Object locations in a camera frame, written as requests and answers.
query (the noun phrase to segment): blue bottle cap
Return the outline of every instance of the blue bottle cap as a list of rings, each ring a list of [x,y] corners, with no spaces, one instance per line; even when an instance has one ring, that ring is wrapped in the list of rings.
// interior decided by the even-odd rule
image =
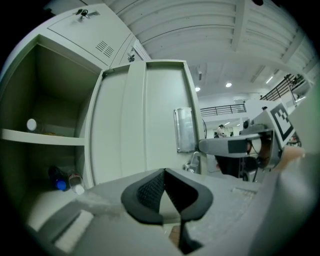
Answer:
[[[64,180],[58,180],[55,185],[58,190],[65,190],[67,187],[67,184]]]

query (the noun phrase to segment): ceiling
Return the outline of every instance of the ceiling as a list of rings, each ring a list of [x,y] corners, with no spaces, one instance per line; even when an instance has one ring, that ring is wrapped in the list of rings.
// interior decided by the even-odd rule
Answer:
[[[315,80],[312,42],[270,0],[103,0],[152,59],[186,60],[199,96],[273,88],[286,74]]]

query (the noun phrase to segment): locker shelf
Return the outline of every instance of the locker shelf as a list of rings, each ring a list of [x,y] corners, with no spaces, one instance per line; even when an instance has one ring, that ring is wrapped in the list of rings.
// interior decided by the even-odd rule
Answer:
[[[64,137],[29,133],[17,130],[2,129],[1,139],[13,142],[24,142],[34,144],[62,145],[62,146],[84,146],[84,138]]]

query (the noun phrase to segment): open locker compartment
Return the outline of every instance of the open locker compartment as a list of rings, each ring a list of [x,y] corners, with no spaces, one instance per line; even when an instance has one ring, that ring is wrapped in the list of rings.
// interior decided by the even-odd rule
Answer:
[[[3,187],[23,223],[39,230],[52,214],[77,197],[69,186],[66,191],[52,186],[48,175],[50,166],[57,166],[66,178],[68,172],[74,170],[89,188],[83,173],[83,151],[83,146],[0,141]]]
[[[7,84],[2,84],[0,127],[27,132],[27,121],[33,118],[43,124],[44,134],[84,138],[88,105],[98,76],[36,44]]]

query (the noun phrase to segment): ventilation slot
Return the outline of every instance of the ventilation slot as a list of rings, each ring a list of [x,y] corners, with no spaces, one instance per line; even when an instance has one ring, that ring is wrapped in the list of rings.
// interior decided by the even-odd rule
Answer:
[[[108,58],[110,58],[114,52],[114,49],[108,46],[104,41],[101,41],[95,48],[97,48],[100,52],[102,52]]]

